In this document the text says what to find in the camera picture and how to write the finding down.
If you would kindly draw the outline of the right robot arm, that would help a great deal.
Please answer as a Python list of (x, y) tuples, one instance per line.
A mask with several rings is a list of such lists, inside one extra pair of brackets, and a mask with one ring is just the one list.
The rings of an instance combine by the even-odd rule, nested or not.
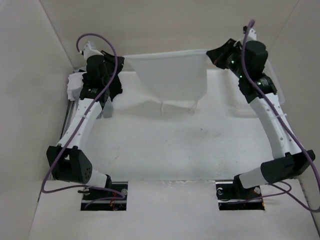
[(254, 170), (238, 174), (232, 183), (232, 192), (238, 198), (250, 190), (266, 184), (301, 175), (315, 160), (313, 150), (302, 151), (288, 134), (287, 119), (279, 103), (273, 80), (264, 73), (268, 58), (266, 46), (251, 40), (241, 43), (229, 39), (219, 48), (207, 51), (213, 65), (228, 69), (238, 78), (238, 87), (247, 103), (258, 116), (271, 147), (273, 160), (264, 162)]

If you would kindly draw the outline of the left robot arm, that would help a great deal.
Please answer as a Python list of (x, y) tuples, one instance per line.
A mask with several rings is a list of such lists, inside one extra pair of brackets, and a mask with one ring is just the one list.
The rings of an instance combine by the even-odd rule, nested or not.
[(77, 102), (75, 115), (59, 142), (48, 147), (46, 156), (54, 180), (93, 187), (105, 200), (112, 195), (111, 178), (94, 169), (84, 148), (95, 121), (113, 114), (112, 101), (123, 92), (119, 73), (125, 59), (97, 50), (84, 52), (83, 56), (86, 70), (75, 73), (81, 85), (71, 90)]

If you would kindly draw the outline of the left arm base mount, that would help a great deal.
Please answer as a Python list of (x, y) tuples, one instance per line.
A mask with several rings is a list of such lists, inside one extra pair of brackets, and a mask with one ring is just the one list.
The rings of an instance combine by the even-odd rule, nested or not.
[(118, 193), (102, 191), (96, 189), (84, 188), (78, 190), (81, 196), (81, 211), (126, 211), (127, 210), (127, 196), (128, 196), (127, 181), (124, 182), (113, 182), (111, 189), (120, 192), (124, 195), (122, 198)]

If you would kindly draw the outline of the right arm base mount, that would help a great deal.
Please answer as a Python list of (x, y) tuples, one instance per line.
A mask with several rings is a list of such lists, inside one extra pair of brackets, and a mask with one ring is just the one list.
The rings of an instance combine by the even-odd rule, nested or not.
[(232, 180), (216, 181), (216, 196), (220, 211), (264, 211), (265, 205), (259, 186), (236, 189)]

